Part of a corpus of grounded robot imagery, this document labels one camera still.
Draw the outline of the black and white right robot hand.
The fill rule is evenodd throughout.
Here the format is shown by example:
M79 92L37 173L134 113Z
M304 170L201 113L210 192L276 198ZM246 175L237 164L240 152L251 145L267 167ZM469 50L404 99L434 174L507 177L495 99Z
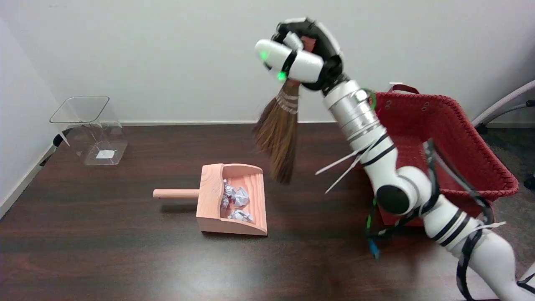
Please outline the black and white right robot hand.
M307 17L280 22L270 39L256 42L254 51L278 80L296 80L310 91L327 94L348 80L338 40L323 23Z

